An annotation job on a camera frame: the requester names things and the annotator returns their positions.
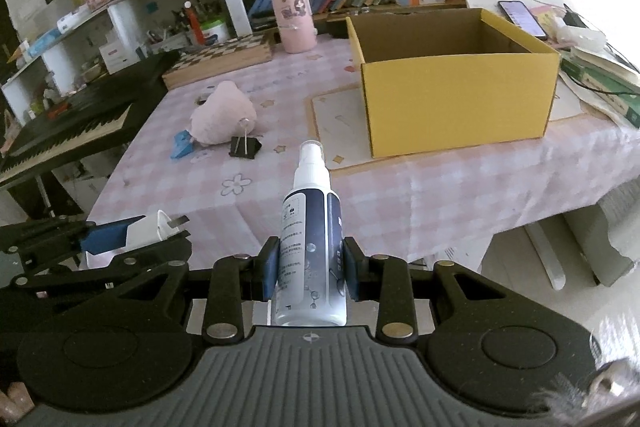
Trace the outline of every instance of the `electronic keyboard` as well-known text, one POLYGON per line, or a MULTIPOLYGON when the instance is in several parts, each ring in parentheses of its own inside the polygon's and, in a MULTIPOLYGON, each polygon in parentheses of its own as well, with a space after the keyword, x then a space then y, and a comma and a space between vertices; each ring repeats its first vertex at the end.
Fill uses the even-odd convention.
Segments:
POLYGON ((162 74, 177 59, 146 58, 89 84, 52 118, 55 107, 28 122, 0 164, 0 188, 131 141, 166 94, 162 74))

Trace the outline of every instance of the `spray bottle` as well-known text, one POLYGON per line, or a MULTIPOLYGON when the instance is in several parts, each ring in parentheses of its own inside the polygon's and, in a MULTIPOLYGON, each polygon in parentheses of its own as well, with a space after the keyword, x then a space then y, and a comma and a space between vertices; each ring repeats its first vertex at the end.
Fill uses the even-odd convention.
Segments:
POLYGON ((293 190, 282 204, 274 322, 279 326, 344 326, 340 200, 331 190, 322 144, 300 147, 293 190))

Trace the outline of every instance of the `yellow cardboard box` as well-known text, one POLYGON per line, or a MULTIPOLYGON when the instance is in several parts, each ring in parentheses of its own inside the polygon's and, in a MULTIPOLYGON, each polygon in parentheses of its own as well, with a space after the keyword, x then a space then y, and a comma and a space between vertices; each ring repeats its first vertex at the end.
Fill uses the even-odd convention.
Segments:
POLYGON ((374 158, 545 134, 559 54, 483 9, 347 19, 374 158))

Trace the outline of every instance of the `pen holder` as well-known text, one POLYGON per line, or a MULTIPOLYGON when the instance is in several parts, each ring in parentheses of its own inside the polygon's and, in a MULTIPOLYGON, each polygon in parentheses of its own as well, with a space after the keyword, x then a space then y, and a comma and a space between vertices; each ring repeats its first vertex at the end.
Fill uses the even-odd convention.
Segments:
POLYGON ((284 51, 308 52, 318 44, 309 0, 271 0, 284 51))

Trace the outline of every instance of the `phone screen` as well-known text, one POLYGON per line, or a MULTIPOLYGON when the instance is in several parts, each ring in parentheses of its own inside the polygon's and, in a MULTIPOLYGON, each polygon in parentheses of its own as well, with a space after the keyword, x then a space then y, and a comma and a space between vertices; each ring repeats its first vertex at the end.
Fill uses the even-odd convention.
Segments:
POLYGON ((538 24, 536 18, 522 1, 500 1, 498 4, 516 26, 534 37, 546 39, 546 33, 542 26, 538 24))

